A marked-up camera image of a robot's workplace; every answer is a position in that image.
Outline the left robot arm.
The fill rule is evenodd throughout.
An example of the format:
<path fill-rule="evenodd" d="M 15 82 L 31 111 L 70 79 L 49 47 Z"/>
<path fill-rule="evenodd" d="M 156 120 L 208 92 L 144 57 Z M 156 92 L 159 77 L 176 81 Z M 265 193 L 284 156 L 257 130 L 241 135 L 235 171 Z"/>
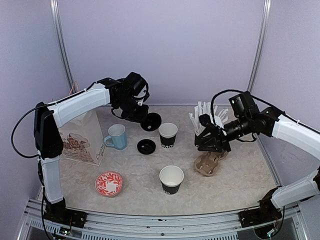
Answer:
<path fill-rule="evenodd" d="M 60 180 L 60 156 L 64 144 L 60 128 L 75 118 L 110 105 L 112 110 L 120 109 L 119 119 L 142 123 L 148 115 L 149 84 L 138 73 L 131 72 L 125 78 L 110 77 L 93 82 L 89 87 L 50 103 L 40 102 L 34 113 L 34 139 L 38 164 L 42 173 L 44 195 L 52 204 L 49 212 L 63 223 L 70 218 L 70 211 L 61 203 L 64 196 Z"/>

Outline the black paper coffee cup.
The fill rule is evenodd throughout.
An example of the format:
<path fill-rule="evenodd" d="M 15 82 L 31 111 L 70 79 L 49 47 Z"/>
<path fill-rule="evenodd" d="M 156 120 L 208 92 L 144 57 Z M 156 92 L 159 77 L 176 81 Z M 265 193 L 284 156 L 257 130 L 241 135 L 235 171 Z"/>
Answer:
<path fill-rule="evenodd" d="M 165 166 L 159 172 L 162 189 L 168 195 L 174 195 L 178 192 L 184 178 L 183 170 L 175 165 Z"/>

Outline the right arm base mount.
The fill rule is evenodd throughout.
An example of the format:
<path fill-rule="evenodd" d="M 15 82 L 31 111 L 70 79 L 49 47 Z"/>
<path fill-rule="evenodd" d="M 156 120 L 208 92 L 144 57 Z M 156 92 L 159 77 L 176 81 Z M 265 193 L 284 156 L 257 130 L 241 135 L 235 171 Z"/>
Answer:
<path fill-rule="evenodd" d="M 242 228 L 272 222 L 283 217 L 281 210 L 276 208 L 271 202 L 272 193 L 272 191 L 268 192 L 258 201 L 259 207 L 243 210 L 238 213 Z"/>

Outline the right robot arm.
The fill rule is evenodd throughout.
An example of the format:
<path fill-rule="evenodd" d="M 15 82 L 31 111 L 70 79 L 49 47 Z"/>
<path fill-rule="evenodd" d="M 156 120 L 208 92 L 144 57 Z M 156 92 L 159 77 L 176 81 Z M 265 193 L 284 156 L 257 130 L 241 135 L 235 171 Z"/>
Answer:
<path fill-rule="evenodd" d="M 284 111 L 269 104 L 263 111 L 259 110 L 256 96 L 249 91 L 235 90 L 236 95 L 229 98 L 235 120 L 219 126 L 214 116 L 205 113 L 199 116 L 204 130 L 196 137 L 197 149 L 201 152 L 230 152 L 230 142 L 240 141 L 248 134 L 263 134 L 288 142 L 316 159 L 320 157 L 319 131 L 288 116 Z M 297 201 L 304 201 L 320 193 L 320 171 L 311 174 L 287 186 L 270 190 L 262 200 L 261 207 L 256 210 L 256 218 L 266 222 L 276 209 Z"/>

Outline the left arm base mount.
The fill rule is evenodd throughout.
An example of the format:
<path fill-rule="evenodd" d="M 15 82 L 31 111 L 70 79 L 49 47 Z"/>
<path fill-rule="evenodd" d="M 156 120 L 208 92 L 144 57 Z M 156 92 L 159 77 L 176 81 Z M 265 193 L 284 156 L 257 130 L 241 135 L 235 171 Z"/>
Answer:
<path fill-rule="evenodd" d="M 87 213 L 84 211 L 66 208 L 66 202 L 63 198 L 62 201 L 57 203 L 50 203 L 47 198 L 44 198 L 45 210 L 44 219 L 59 223 L 62 225 L 76 227 L 83 229 L 87 219 Z"/>

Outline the black plastic cup lid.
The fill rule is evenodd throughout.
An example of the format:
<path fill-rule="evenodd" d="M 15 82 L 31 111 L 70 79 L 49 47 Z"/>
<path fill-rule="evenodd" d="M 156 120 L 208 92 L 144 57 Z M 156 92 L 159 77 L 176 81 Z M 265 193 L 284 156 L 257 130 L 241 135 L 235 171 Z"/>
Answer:
<path fill-rule="evenodd" d="M 161 124 L 161 116 L 156 112 L 150 112 L 147 114 L 145 121 L 140 123 L 140 126 L 143 130 L 147 132 L 153 132 L 157 130 Z"/>

